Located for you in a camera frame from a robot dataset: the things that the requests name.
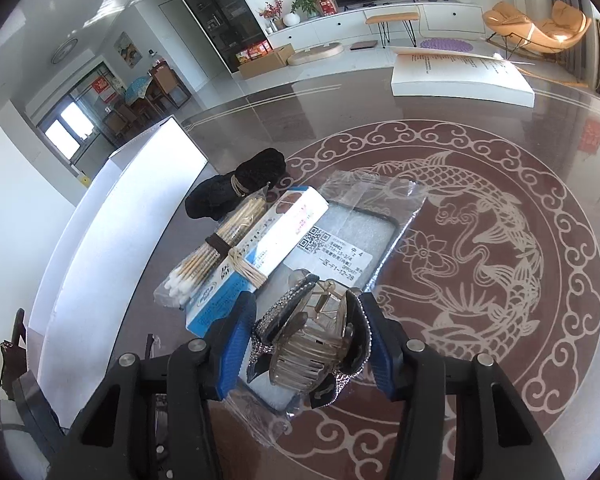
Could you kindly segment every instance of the white tv cabinet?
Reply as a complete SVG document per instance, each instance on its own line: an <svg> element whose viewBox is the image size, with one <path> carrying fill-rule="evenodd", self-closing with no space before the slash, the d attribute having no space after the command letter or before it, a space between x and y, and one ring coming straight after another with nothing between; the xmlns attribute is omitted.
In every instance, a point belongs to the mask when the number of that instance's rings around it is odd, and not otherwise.
<svg viewBox="0 0 600 480"><path fill-rule="evenodd" d="M283 28L267 39L273 48L291 43L301 50L317 44L341 41L353 43L379 39L378 26L367 25L366 19L378 14L417 12L420 19L413 22L416 38L459 38L479 40L485 35L482 7L455 2L415 2L362 7L346 10L333 16L323 16ZM401 22L389 24L392 39L407 38Z"/></svg>

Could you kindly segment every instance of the purple rug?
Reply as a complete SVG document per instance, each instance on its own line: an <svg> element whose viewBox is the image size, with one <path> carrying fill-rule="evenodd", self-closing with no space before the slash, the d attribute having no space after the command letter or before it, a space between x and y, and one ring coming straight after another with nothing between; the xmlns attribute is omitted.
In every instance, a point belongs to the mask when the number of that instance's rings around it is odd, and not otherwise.
<svg viewBox="0 0 600 480"><path fill-rule="evenodd" d="M436 48L438 50L455 50L456 52L471 52L474 46L471 43L452 38L431 38L420 42L422 48Z"/></svg>

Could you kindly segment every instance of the open book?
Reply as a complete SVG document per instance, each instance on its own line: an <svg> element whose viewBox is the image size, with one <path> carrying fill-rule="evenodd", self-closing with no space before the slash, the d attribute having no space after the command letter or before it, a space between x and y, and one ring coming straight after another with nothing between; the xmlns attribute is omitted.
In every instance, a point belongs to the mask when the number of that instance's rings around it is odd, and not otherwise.
<svg viewBox="0 0 600 480"><path fill-rule="evenodd" d="M394 95L463 97L534 106L534 91L510 61L432 48L391 47L398 54Z"/></svg>

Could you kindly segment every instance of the hair clip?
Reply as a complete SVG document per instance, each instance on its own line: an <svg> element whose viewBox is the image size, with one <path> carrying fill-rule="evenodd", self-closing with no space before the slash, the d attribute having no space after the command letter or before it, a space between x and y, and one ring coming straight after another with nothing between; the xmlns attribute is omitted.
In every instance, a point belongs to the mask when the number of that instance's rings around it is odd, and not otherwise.
<svg viewBox="0 0 600 480"><path fill-rule="evenodd" d="M371 352L371 330L356 288L295 270L290 289L251 331L247 382L269 371L271 384L331 404Z"/></svg>

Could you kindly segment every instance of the clear plastic bag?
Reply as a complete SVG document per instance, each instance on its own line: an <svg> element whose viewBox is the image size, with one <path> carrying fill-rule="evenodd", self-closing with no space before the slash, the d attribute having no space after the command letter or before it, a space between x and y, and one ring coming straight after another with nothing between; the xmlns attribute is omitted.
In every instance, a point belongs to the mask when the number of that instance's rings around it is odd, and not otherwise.
<svg viewBox="0 0 600 480"><path fill-rule="evenodd" d="M318 192L329 210L257 292L257 319L288 290L289 276L298 268L372 291L426 198L421 184L360 170L334 171ZM250 351L251 343L238 387L225 405L263 446L272 446L288 431L290 420L310 408L294 391L271 384L268 373L247 384ZM340 395L346 396L347 389Z"/></svg>
<svg viewBox="0 0 600 480"><path fill-rule="evenodd" d="M264 187L250 194L216 229L216 234L231 247L235 247L266 212L266 191L267 187ZM184 308L222 259L218 251L203 243L155 289L155 302L162 306Z"/></svg>

